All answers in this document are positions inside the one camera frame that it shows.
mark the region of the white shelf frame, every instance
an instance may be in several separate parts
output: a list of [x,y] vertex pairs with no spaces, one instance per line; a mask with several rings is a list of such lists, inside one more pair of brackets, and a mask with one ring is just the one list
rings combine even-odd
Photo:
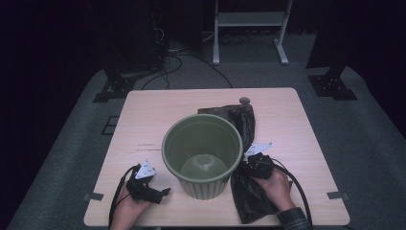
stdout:
[[288,65],[286,53],[282,47],[284,33],[286,32],[289,14],[292,8],[293,0],[287,0],[285,11],[267,11],[267,12],[219,12],[218,0],[215,0],[214,11],[214,46],[213,46],[213,64],[220,63],[220,54],[218,47],[218,28],[220,27],[255,27],[255,26],[280,26],[279,37],[274,40],[282,65]]

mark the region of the wooden table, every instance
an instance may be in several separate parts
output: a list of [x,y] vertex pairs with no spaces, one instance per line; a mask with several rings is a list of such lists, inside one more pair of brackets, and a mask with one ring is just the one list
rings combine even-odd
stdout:
[[[139,219],[140,226],[239,226],[230,184],[210,200],[188,196],[165,167],[161,145],[167,130],[178,120],[197,113],[198,108],[239,104],[251,100],[256,117],[254,143],[273,142],[263,153],[280,160],[299,180],[307,196],[314,225],[346,225],[350,222],[337,192],[326,160],[292,88],[193,89],[132,91],[128,94],[120,120],[104,159],[94,193],[102,200],[90,200],[84,222],[106,226],[111,200],[120,178],[131,166],[148,160],[157,174],[151,188],[171,187],[161,204],[152,205]],[[301,196],[292,187],[292,199],[304,209]],[[276,216],[267,216],[251,225],[280,225]]]

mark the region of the white shelf leg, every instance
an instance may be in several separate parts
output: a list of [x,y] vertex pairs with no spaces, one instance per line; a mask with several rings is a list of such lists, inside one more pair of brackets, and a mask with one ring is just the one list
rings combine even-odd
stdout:
[[218,0],[215,0],[213,65],[218,65],[219,63],[220,63],[220,53],[218,51]]
[[292,8],[292,3],[293,3],[293,0],[288,0],[286,10],[283,15],[280,36],[279,36],[279,38],[275,39],[275,45],[277,47],[278,54],[281,58],[282,65],[289,64],[286,53],[284,52],[284,49],[282,47],[282,42],[283,42],[284,33],[286,32],[287,22],[289,21],[289,14],[290,14],[290,9]]

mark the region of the bucket rim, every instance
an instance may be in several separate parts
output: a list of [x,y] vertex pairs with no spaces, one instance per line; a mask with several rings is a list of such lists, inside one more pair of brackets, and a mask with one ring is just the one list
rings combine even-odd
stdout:
[[[218,175],[218,176],[216,176],[216,177],[210,178],[210,179],[193,179],[193,178],[189,178],[189,177],[186,177],[186,176],[180,174],[179,172],[177,172],[177,171],[169,164],[168,159],[167,159],[167,157],[165,156],[165,143],[166,143],[167,140],[168,140],[168,136],[169,136],[170,131],[171,131],[174,127],[176,127],[178,124],[184,122],[185,120],[189,120],[189,119],[191,119],[191,118],[194,118],[194,117],[210,117],[210,118],[213,118],[213,119],[217,119],[217,120],[219,120],[219,121],[222,121],[224,124],[226,124],[226,126],[230,127],[231,130],[237,135],[237,139],[238,139],[237,142],[238,142],[238,144],[239,144],[239,151],[238,151],[238,155],[237,155],[237,160],[236,160],[236,162],[234,162],[234,164],[233,164],[226,172],[224,172],[224,173],[222,173],[222,174],[220,174],[220,175]],[[187,181],[187,182],[190,182],[190,183],[194,183],[194,184],[209,184],[209,183],[214,183],[214,182],[216,182],[216,181],[218,181],[218,180],[222,180],[222,179],[226,179],[226,178],[228,179],[229,176],[233,173],[233,171],[234,171],[234,170],[237,168],[237,166],[239,165],[239,163],[240,163],[240,161],[241,161],[241,158],[242,158],[242,151],[243,151],[242,139],[241,139],[241,135],[239,134],[238,130],[237,130],[229,121],[227,121],[226,119],[224,119],[224,118],[222,118],[222,117],[219,117],[219,116],[216,116],[216,115],[212,115],[212,114],[193,114],[193,115],[190,115],[190,116],[187,116],[187,117],[184,117],[184,118],[180,119],[179,121],[177,121],[176,123],[174,123],[174,124],[168,129],[167,133],[166,133],[165,136],[164,136],[163,142],[162,142],[162,158],[163,158],[163,160],[164,160],[165,166],[166,166],[167,169],[170,171],[170,173],[172,173],[172,174],[173,174],[176,178],[178,178],[178,179],[181,179],[181,180],[184,180],[184,181]]]

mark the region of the gray carpet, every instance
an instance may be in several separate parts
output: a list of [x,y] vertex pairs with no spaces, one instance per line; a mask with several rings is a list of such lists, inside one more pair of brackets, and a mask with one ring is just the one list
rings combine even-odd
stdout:
[[[233,87],[293,87],[350,214],[355,230],[406,229],[406,140],[368,91],[363,79],[346,68],[342,80],[357,101],[319,98],[307,76],[327,69],[305,69],[315,38],[313,34],[288,34],[283,43],[290,64],[281,66],[272,37],[249,36],[237,46],[220,46],[216,67]],[[188,50],[212,62],[212,47]],[[180,69],[140,79],[135,89],[229,88],[229,83],[199,58],[177,56]],[[166,60],[166,71],[176,69],[179,59]],[[92,103],[101,92],[106,75],[95,74],[84,89],[60,132],[33,186],[16,212],[9,229],[99,229],[84,225],[86,194],[92,193],[111,136],[101,135],[110,116],[120,115],[124,99]],[[317,226],[315,229],[346,229]]]

